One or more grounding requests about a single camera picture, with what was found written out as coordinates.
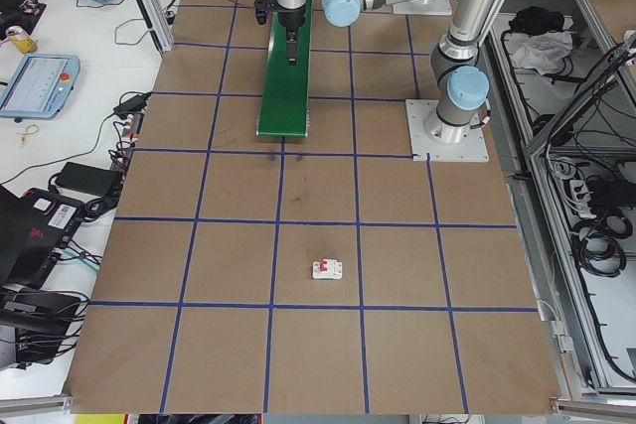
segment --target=grid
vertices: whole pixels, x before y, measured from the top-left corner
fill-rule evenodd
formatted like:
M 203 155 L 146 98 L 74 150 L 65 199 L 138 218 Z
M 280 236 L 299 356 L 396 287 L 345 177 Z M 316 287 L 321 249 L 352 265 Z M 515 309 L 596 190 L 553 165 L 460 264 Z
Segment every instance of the grid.
M 448 19 L 317 19 L 310 137 L 273 140 L 253 136 L 268 32 L 222 2 L 180 7 L 67 382 L 74 412 L 549 412 L 492 140 L 488 165 L 409 154 L 403 100 L 438 94 L 428 52 Z M 329 254 L 345 277 L 317 284 L 311 257 Z

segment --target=green conveyor belt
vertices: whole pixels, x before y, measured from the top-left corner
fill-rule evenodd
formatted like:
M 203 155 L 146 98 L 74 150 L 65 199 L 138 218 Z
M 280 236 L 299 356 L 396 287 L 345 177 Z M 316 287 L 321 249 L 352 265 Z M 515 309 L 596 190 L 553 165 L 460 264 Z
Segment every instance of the green conveyor belt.
M 272 18 L 265 87 L 258 119 L 259 136 L 307 136 L 312 11 L 313 0 L 307 0 L 305 24 L 298 32 L 295 66 L 287 61 L 285 29 L 278 23 L 277 15 Z

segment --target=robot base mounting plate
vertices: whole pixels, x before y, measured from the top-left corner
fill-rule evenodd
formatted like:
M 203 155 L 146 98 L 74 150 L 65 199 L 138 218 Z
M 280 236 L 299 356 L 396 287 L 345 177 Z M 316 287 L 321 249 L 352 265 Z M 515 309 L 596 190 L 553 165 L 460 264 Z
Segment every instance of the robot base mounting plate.
M 436 100 L 408 99 L 406 114 L 408 116 L 408 132 L 410 149 L 414 161 L 431 161 L 446 163 L 487 163 L 488 149 L 484 133 L 481 129 L 471 129 L 468 136 L 459 144 L 444 144 L 433 140 L 424 131 L 426 115 L 437 107 Z M 473 122 L 479 122 L 475 114 Z

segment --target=laptop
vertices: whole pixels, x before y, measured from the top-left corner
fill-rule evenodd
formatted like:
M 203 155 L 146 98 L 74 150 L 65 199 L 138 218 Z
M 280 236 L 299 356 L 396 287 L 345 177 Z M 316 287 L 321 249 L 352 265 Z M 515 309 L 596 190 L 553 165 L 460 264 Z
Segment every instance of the laptop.
M 40 288 L 82 218 L 81 201 L 40 189 L 17 198 L 0 186 L 0 286 Z

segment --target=white cloth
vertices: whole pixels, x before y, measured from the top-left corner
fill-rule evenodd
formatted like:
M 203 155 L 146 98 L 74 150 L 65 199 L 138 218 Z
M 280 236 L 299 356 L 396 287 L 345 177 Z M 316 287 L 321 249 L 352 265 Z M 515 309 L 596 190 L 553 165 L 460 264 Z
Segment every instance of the white cloth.
M 539 74 L 556 73 L 572 51 L 570 32 L 548 32 L 531 37 L 513 53 L 511 60 L 517 69 L 536 70 Z

